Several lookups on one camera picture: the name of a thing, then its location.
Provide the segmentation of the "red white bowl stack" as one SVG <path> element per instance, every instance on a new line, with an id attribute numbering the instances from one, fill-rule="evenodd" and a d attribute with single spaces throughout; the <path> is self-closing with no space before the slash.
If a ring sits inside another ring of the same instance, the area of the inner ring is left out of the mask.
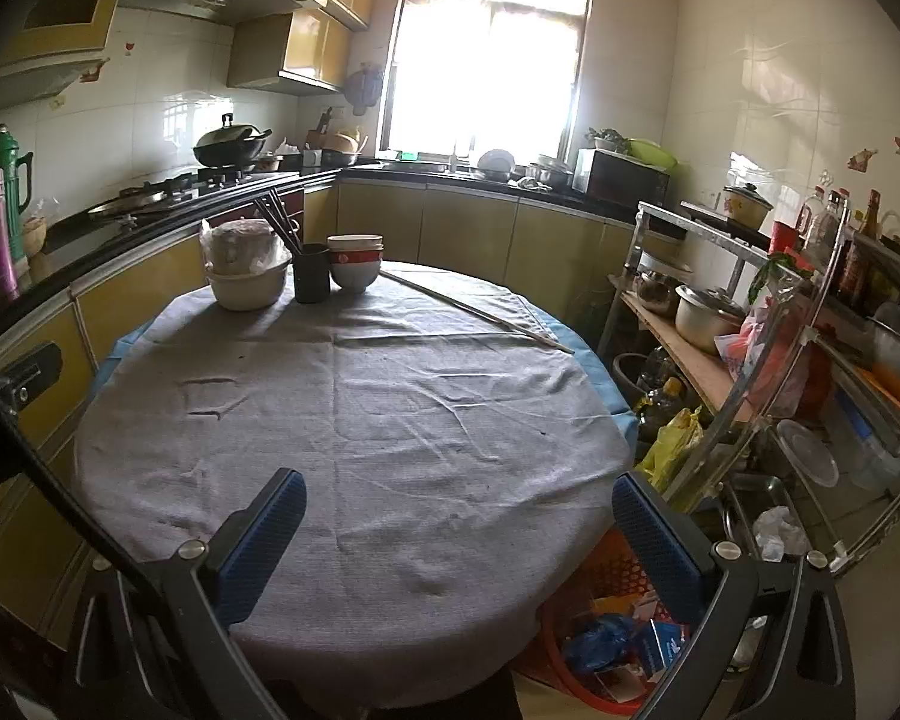
<path id="1" fill-rule="evenodd" d="M 349 293 L 363 293 L 379 276 L 383 259 L 380 234 L 334 234 L 326 239 L 331 278 Z"/>

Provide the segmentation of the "black chopstick cup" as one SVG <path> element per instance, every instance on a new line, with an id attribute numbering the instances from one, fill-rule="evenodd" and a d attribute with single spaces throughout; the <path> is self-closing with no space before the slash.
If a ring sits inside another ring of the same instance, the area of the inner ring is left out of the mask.
<path id="1" fill-rule="evenodd" d="M 329 298 L 329 249 L 325 244 L 304 244 L 292 255 L 294 296 L 301 304 L 320 304 Z"/>

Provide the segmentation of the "black wok with lid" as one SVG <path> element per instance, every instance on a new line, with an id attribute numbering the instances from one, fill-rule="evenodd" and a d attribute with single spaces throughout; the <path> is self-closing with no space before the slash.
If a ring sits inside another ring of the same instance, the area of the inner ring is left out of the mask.
<path id="1" fill-rule="evenodd" d="M 201 166 L 244 169 L 263 153 L 271 128 L 236 124 L 232 112 L 221 117 L 221 126 L 199 138 L 193 154 Z"/>

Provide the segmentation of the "yellow enamel pot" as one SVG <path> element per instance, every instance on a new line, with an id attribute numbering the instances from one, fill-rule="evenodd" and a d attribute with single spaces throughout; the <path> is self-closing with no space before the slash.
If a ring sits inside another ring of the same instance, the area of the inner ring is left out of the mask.
<path id="1" fill-rule="evenodd" d="M 751 231 L 759 231 L 767 215 L 774 210 L 774 206 L 764 199 L 751 182 L 745 185 L 725 185 L 722 203 L 724 213 L 730 221 Z"/>

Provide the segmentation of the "red plastic trash basket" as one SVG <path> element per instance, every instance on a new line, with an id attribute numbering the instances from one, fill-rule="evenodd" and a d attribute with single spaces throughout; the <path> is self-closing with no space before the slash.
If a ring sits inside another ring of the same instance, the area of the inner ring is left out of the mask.
<path id="1" fill-rule="evenodd" d="M 539 610 L 526 669 L 610 717 L 649 702 L 691 640 L 616 528 Z"/>

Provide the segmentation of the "blue printed carton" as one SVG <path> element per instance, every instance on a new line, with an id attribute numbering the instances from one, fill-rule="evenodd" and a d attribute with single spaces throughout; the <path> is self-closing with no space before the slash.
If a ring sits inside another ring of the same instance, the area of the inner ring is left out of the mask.
<path id="1" fill-rule="evenodd" d="M 688 629 L 673 621 L 640 624 L 631 637 L 631 649 L 639 661 L 647 683 L 658 683 L 665 671 L 678 660 Z"/>

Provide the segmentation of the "steel pot on shelf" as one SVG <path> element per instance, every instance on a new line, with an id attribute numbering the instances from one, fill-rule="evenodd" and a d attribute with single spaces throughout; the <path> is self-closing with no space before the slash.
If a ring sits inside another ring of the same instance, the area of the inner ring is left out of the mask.
<path id="1" fill-rule="evenodd" d="M 707 355 L 717 355 L 715 339 L 735 335 L 746 317 L 738 305 L 712 289 L 697 289 L 680 284 L 676 288 L 676 296 L 679 298 L 674 316 L 676 332 L 683 340 Z"/>

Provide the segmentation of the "blue plastic bag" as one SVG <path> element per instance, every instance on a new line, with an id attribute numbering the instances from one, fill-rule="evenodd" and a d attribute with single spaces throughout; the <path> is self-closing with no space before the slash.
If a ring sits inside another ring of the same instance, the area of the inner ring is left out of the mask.
<path id="1" fill-rule="evenodd" d="M 590 622 L 562 649 L 567 668 L 574 673 L 598 673 L 617 667 L 628 660 L 631 637 L 637 629 L 632 617 L 622 614 L 602 614 Z"/>

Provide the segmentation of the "black microwave oven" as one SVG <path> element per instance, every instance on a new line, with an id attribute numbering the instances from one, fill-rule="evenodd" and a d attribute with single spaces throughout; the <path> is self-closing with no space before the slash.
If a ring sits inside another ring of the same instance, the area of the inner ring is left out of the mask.
<path id="1" fill-rule="evenodd" d="M 572 177 L 575 192 L 603 203 L 637 208 L 640 202 L 663 206 L 670 176 L 624 154 L 598 148 L 582 148 Z"/>

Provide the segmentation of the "grey tablecloth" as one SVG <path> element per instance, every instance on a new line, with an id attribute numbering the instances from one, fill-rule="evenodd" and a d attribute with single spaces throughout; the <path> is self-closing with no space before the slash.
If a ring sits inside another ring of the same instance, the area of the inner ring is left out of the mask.
<path id="1" fill-rule="evenodd" d="M 497 284 L 386 271 L 543 333 Z M 632 463 L 574 356 L 386 278 L 256 312 L 178 296 L 74 447 L 74 492 L 141 561 L 211 536 L 278 468 L 301 473 L 301 528 L 233 633 L 261 674 L 340 715 L 505 667 L 608 530 Z"/>

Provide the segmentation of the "gas stove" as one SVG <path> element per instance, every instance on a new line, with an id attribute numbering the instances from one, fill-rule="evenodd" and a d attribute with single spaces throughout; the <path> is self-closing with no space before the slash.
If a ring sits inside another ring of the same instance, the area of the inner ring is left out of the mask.
<path id="1" fill-rule="evenodd" d="M 301 171 L 256 171 L 238 167 L 201 167 L 183 172 L 162 181 L 144 182 L 126 187 L 103 203 L 92 206 L 87 216 L 92 220 L 127 220 L 155 218 L 185 206 L 210 199 L 215 195 L 248 187 L 250 184 L 271 184 L 283 179 L 297 179 Z"/>

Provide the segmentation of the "metal kitchen rack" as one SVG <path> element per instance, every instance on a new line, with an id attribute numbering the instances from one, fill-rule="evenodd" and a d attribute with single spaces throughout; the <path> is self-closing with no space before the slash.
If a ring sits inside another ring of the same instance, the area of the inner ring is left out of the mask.
<path id="1" fill-rule="evenodd" d="M 611 333 L 616 328 L 619 307 L 634 295 L 631 286 L 653 218 L 712 242 L 718 249 L 735 255 L 740 266 L 747 263 L 762 266 L 767 270 L 769 281 L 781 288 L 779 299 L 770 311 L 769 323 L 758 335 L 761 349 L 751 371 L 730 383 L 726 394 L 720 395 L 717 400 L 711 398 L 706 401 L 706 408 L 713 416 L 712 424 L 707 427 L 696 449 L 689 452 L 673 481 L 663 489 L 663 497 L 668 502 L 676 500 L 689 511 L 701 502 L 702 497 L 712 496 L 718 488 L 727 486 L 731 468 L 759 434 L 764 434 L 772 444 L 781 444 L 781 436 L 775 431 L 777 419 L 772 416 L 772 410 L 782 398 L 798 362 L 808 356 L 806 350 L 810 346 L 821 349 L 821 353 L 841 369 L 847 395 L 857 400 L 857 408 L 880 436 L 884 447 L 894 457 L 900 457 L 900 403 L 882 394 L 877 384 L 871 382 L 870 377 L 854 366 L 816 327 L 827 290 L 836 275 L 835 260 L 827 264 L 820 281 L 811 281 L 800 277 L 798 271 L 790 266 L 775 265 L 763 249 L 740 241 L 717 227 L 679 215 L 664 206 L 639 203 L 622 271 L 611 280 L 616 294 L 611 301 L 598 348 L 608 346 Z M 831 548 L 827 550 L 831 556 L 831 572 L 845 574 L 862 562 L 899 523 L 900 489 L 886 509 L 852 543 L 845 543 L 837 535 L 836 527 L 826 512 L 820 512 L 818 517 L 832 539 Z"/>

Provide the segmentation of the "yellow base cabinets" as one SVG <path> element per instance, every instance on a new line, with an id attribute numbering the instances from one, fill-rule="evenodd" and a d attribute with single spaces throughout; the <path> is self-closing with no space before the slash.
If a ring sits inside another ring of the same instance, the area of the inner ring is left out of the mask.
<path id="1" fill-rule="evenodd" d="M 522 199 L 470 184 L 336 177 L 290 192 L 307 239 L 378 232 L 387 259 L 436 266 L 504 284 L 559 320 L 564 344 L 592 349 L 608 312 L 606 281 L 632 227 L 606 210 L 556 197 Z M 58 476 L 73 468 L 73 434 L 116 342 L 165 305 L 205 284 L 193 229 L 167 232 L 71 278 L 0 338 L 0 369 L 51 341 L 63 353 L 58 382 L 20 415 L 20 429 Z M 89 551 L 23 478 L 0 484 L 0 605 L 53 642 L 68 635 Z"/>

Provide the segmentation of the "green thermos jug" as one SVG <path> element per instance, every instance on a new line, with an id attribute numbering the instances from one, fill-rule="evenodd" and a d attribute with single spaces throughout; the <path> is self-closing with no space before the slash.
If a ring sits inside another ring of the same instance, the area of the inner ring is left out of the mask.
<path id="1" fill-rule="evenodd" d="M 27 268 L 27 255 L 23 252 L 22 216 L 29 208 L 34 192 L 32 163 L 34 153 L 20 153 L 19 142 L 9 132 L 6 124 L 0 124 L 0 174 L 4 188 L 4 219 L 7 242 L 16 275 Z"/>

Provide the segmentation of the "white ceramic basin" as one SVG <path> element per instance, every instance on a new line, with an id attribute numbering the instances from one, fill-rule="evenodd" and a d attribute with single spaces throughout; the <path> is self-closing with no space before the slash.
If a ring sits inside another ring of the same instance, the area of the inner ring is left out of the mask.
<path id="1" fill-rule="evenodd" d="M 266 309 L 281 297 L 289 265 L 290 260 L 284 259 L 258 273 L 240 275 L 221 275 L 215 273 L 209 265 L 205 266 L 205 271 L 215 302 L 222 309 L 251 312 Z"/>

